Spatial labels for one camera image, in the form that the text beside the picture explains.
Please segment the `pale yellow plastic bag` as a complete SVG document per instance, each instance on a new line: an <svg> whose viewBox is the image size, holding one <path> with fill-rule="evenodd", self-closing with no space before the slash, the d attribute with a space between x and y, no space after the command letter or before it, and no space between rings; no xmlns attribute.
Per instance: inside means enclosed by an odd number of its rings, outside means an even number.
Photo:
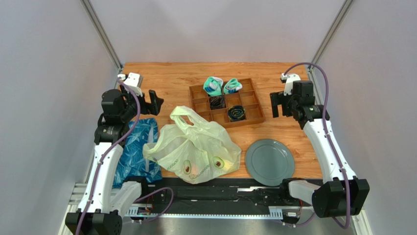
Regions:
<svg viewBox="0 0 417 235"><path fill-rule="evenodd" d="M239 170L241 148L226 129L187 106L170 114L173 124L160 130L157 142L143 146L144 158L190 184L200 184Z"/></svg>

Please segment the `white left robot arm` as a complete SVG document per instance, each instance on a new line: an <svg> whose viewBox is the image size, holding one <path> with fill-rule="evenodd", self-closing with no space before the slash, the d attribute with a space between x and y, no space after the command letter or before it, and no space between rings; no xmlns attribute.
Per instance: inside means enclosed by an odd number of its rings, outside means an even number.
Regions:
<svg viewBox="0 0 417 235"><path fill-rule="evenodd" d="M144 95L126 89L112 89L102 94L100 115L94 133L94 159L89 180L75 212L69 212L65 225L74 235L119 235L122 220L133 202L148 192L142 176L129 176L112 197L116 168L125 141L133 131L129 122L140 114L158 115L164 99L149 90L150 102Z"/></svg>

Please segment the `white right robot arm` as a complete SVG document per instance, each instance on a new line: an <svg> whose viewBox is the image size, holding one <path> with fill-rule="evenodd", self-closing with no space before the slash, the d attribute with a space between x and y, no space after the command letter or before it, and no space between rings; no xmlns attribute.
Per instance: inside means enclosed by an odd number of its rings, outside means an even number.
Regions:
<svg viewBox="0 0 417 235"><path fill-rule="evenodd" d="M366 179L359 179L345 160L331 129L324 105L315 103L313 83L294 81L289 91L270 93L273 117L278 106L282 114L293 117L310 140L323 175L321 186L301 178L281 183L288 199L300 199L313 206L319 218L358 215L370 191Z"/></svg>

